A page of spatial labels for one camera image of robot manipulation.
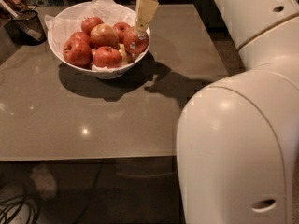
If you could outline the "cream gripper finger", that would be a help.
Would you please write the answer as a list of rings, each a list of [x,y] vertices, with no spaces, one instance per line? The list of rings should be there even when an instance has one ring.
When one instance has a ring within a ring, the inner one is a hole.
[[[145,33],[159,6],[158,0],[136,0],[135,31]]]

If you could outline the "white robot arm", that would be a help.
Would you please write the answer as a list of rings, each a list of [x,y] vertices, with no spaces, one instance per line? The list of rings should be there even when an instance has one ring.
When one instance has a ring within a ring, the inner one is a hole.
[[[186,224],[292,224],[299,147],[297,0],[214,0],[245,72],[197,92],[178,121]]]

